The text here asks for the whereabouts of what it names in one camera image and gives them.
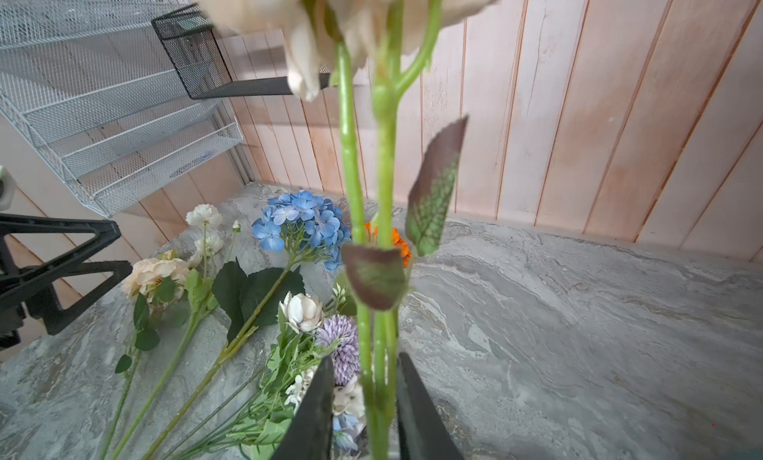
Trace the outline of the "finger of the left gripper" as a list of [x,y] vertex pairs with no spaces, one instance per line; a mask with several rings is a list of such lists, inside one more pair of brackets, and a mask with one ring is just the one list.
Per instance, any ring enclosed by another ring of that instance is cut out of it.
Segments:
[[[21,215],[1,217],[1,237],[11,235],[91,234],[93,237],[41,265],[18,267],[6,241],[1,242],[1,333],[17,335],[27,317],[43,322],[50,335],[57,335],[115,288],[131,273],[129,261],[92,261],[121,238],[114,221],[52,219]],[[69,308],[63,308],[54,282],[64,277],[107,273],[101,282]]]

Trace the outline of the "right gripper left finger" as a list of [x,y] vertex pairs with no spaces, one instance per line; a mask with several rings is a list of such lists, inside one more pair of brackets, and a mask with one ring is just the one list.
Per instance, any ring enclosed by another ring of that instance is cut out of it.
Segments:
[[271,460],[328,460],[333,435],[334,368],[330,356],[318,366],[295,418]]

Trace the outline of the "orange flower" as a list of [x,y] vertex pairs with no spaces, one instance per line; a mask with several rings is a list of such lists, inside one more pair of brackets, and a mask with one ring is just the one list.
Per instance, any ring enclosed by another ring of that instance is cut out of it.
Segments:
[[[367,230],[367,235],[369,236],[369,241],[375,245],[378,242],[378,235],[379,235],[379,228],[376,225],[375,222],[367,222],[365,223],[365,228]],[[409,248],[409,244],[407,241],[403,238],[403,236],[399,233],[399,230],[397,228],[393,228],[391,231],[391,239],[393,240],[393,246],[401,253],[401,258],[403,259],[403,265],[405,267],[409,267],[409,264],[411,263],[411,249]]]

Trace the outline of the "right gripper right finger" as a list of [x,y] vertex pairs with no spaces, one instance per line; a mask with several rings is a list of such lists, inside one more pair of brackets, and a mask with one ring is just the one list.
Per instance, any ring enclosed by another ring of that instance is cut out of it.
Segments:
[[463,460],[411,357],[397,357],[397,430],[402,460]]

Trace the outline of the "cream peach rose stem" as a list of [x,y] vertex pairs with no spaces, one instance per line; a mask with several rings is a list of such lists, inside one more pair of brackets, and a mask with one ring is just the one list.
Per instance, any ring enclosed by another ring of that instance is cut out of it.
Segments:
[[[430,63],[439,32],[498,0],[196,0],[216,27],[248,35],[280,29],[292,94],[313,101],[318,71],[330,68],[338,88],[340,133],[353,241],[343,259],[359,305],[361,384],[373,458],[389,455],[395,410],[399,303],[407,290],[393,246],[393,178],[397,112],[405,93]],[[378,131],[377,225],[365,226],[355,136],[353,80],[372,70]]]

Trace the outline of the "white poppy flower stem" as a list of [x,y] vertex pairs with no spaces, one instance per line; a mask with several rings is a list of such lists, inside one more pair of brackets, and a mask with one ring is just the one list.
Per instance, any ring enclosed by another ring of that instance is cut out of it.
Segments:
[[225,240],[220,232],[223,221],[223,215],[211,204],[200,204],[187,213],[187,224],[201,230],[200,237],[194,243],[194,253],[188,261],[189,267],[211,261],[224,248]]

